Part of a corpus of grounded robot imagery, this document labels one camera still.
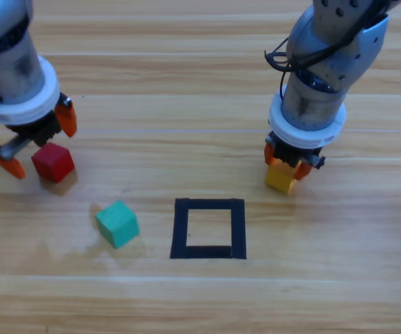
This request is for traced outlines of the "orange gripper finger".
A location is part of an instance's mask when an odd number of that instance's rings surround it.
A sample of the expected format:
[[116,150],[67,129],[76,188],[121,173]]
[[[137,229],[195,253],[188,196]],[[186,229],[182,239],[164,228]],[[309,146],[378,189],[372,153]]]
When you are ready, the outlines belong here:
[[0,167],[19,180],[22,180],[26,177],[26,172],[23,166],[16,158],[3,160],[0,157]]
[[294,178],[297,181],[300,181],[304,179],[311,172],[312,169],[313,167],[309,163],[300,161],[294,173]]
[[61,95],[54,113],[63,132],[72,138],[77,132],[77,116],[72,100],[66,95]]
[[264,156],[265,156],[265,163],[268,166],[273,166],[278,161],[278,159],[274,156],[274,153],[275,153],[275,147],[270,143],[265,143]]

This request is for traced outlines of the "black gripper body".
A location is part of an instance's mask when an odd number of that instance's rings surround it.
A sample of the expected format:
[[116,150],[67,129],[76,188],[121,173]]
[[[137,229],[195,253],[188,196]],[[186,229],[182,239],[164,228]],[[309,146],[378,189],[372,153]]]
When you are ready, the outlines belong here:
[[320,155],[322,148],[297,148],[282,141],[274,132],[268,133],[265,143],[272,144],[275,147],[274,156],[290,167],[296,167],[300,161],[307,162],[316,169],[324,165],[325,157]]
[[13,159],[30,142],[42,147],[55,134],[61,132],[61,126],[53,111],[35,122],[24,125],[6,125],[6,128],[16,133],[16,136],[0,145],[1,159]]

